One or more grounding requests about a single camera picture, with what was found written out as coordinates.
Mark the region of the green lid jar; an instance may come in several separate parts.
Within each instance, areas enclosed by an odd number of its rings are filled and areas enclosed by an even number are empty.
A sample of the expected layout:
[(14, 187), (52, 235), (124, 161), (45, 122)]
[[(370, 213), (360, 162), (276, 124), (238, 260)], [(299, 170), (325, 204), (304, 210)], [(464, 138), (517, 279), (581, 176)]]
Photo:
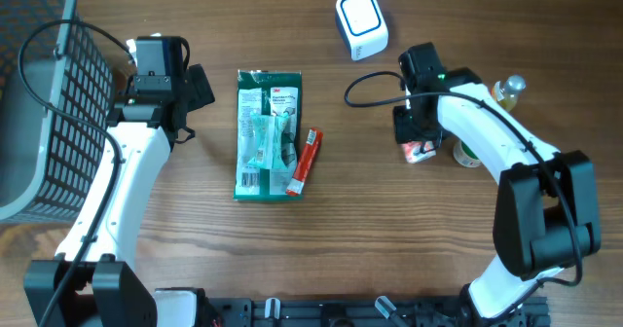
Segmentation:
[(461, 140), (458, 140), (455, 144), (453, 148), (453, 156), (455, 160), (464, 167), (475, 168), (482, 164), (482, 162)]

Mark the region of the yellow dish soap bottle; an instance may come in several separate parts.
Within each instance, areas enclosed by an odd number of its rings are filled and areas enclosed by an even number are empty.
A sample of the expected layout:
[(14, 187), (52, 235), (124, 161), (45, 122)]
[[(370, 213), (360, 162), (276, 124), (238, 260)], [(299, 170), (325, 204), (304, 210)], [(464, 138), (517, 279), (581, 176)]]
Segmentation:
[(505, 111), (510, 112), (525, 88), (526, 81), (522, 76), (511, 75), (504, 82), (498, 81), (494, 84), (491, 96)]

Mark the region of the red stick sachet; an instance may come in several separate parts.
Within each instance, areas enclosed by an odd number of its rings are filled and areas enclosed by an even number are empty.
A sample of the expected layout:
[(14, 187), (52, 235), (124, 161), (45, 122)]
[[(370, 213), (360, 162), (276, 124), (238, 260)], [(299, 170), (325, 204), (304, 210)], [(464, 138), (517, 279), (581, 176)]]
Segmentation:
[(286, 188), (286, 194), (290, 197), (298, 197), (303, 193), (306, 180), (312, 169), (312, 164), (320, 149), (323, 132), (317, 127), (309, 131), (304, 150), (293, 173), (292, 179)]

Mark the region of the green white wipes packet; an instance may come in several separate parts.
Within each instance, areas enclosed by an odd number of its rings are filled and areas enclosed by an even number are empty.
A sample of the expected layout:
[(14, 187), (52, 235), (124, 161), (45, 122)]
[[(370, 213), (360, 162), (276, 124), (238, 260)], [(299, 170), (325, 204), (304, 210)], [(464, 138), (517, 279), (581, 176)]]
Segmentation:
[(285, 201), (298, 164), (299, 72), (238, 72), (235, 200)]

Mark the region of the small orange white box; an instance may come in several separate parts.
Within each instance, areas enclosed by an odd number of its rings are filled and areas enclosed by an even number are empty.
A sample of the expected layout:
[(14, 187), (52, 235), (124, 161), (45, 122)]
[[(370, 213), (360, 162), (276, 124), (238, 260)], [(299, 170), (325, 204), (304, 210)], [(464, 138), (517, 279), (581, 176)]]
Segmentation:
[(401, 144), (401, 147), (405, 160), (409, 164), (416, 164), (436, 155), (435, 148), (431, 141), (412, 141)]

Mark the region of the clear teal small packet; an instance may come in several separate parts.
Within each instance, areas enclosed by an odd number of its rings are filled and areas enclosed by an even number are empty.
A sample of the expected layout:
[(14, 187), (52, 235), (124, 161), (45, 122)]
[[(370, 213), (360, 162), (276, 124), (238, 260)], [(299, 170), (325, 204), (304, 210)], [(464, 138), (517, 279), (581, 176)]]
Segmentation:
[(281, 115), (251, 116), (255, 134), (255, 150), (248, 164), (266, 170), (286, 169), (281, 156), (282, 135), (290, 120), (288, 113)]

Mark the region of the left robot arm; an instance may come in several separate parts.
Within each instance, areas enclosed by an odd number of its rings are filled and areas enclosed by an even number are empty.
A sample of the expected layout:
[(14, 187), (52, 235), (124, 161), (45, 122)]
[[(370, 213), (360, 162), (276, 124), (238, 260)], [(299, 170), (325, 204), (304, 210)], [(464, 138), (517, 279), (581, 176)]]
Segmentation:
[(52, 260), (24, 281), (40, 326), (198, 326), (202, 290), (150, 292), (134, 271), (138, 233), (152, 188), (179, 132), (194, 138), (190, 112), (214, 101), (203, 68), (179, 36), (140, 37), (136, 72), (106, 117), (106, 144), (80, 214)]

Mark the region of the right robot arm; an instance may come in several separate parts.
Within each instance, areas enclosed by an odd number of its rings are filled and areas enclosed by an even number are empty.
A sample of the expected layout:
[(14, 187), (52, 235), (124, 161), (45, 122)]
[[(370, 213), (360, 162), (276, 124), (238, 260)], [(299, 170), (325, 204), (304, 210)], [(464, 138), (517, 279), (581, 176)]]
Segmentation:
[(497, 184), (496, 255), (459, 294), (459, 326), (492, 326), (520, 312), (559, 273), (583, 275), (582, 261), (601, 248), (595, 171), (580, 151), (562, 153), (510, 116), (470, 69), (447, 70), (431, 43), (398, 57), (405, 102), (393, 110), (398, 143), (425, 154), (445, 138), (466, 143)]

